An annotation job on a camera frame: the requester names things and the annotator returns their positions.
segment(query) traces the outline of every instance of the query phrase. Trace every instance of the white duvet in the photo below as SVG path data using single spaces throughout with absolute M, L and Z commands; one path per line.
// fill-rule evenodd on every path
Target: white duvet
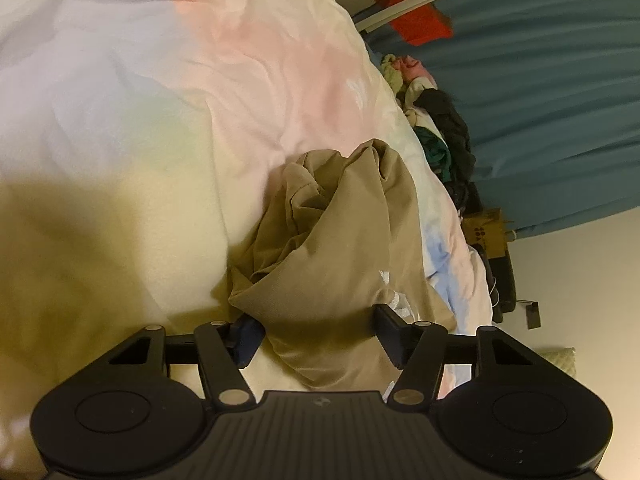
M 281 166 L 383 139 L 462 333 L 484 270 L 334 0 L 0 0 L 0 477 L 43 472 L 37 400 L 148 323 L 226 317 L 225 271 Z M 296 381 L 264 352 L 259 394 Z

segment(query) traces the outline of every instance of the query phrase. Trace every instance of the textured grip surface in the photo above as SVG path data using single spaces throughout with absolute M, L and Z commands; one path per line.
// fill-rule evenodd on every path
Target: textured grip surface
M 268 392 L 252 410 L 221 415 L 189 456 L 144 478 L 502 480 L 450 450 L 426 416 L 394 412 L 377 392 Z

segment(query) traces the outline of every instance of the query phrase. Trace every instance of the pile of clothes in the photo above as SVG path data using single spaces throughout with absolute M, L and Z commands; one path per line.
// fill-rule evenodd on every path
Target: pile of clothes
M 471 176 L 476 164 L 465 121 L 417 59 L 387 54 L 380 71 L 420 140 L 430 168 L 462 212 L 474 193 Z

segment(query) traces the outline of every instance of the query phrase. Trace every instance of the green clothing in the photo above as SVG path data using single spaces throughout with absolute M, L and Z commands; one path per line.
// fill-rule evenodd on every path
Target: green clothing
M 451 153 L 444 140 L 422 126 L 415 126 L 414 132 L 420 140 L 424 155 L 433 173 L 439 177 L 441 182 L 450 182 Z

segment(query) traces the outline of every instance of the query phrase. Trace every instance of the crumpled fabric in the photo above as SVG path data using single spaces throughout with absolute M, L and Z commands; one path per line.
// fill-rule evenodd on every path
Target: crumpled fabric
M 423 108 L 444 136 L 457 180 L 471 180 L 476 157 L 471 153 L 469 130 L 454 108 L 451 97 L 441 90 L 425 89 L 414 101 L 414 106 Z
M 402 87 L 404 86 L 402 72 L 393 67 L 393 63 L 395 60 L 396 56 L 394 56 L 393 54 L 387 54 L 382 58 L 382 63 L 380 64 L 380 72 L 382 72 L 382 77 L 384 77 L 385 81 L 389 83 L 389 86 L 391 86 L 391 90 L 393 91 L 394 95 L 398 94 L 398 92 L 401 91 Z
M 422 126 L 414 127 L 415 136 L 420 140 L 429 167 L 438 178 L 447 183 L 451 181 L 451 154 L 447 144 L 431 130 Z
M 265 327 L 312 389 L 384 392 L 399 371 L 375 337 L 372 305 L 408 322 L 456 321 L 424 277 L 414 183 L 381 140 L 349 158 L 315 150 L 285 167 L 229 303 Z
M 404 110 L 404 116 L 409 121 L 409 124 L 412 128 L 416 126 L 421 126 L 426 128 L 431 133 L 437 135 L 444 141 L 444 137 L 442 133 L 431 119 L 430 115 L 425 112 L 422 108 L 416 107 L 414 105 L 415 100 L 422 94 L 422 91 L 426 88 L 438 88 L 435 85 L 435 82 L 432 82 L 431 79 L 425 76 L 419 76 L 413 79 L 404 93 L 404 105 L 402 106 L 402 110 Z
M 396 57 L 391 66 L 402 73 L 402 79 L 406 83 L 411 83 L 417 77 L 426 77 L 431 86 L 437 88 L 435 79 L 418 59 L 411 56 Z

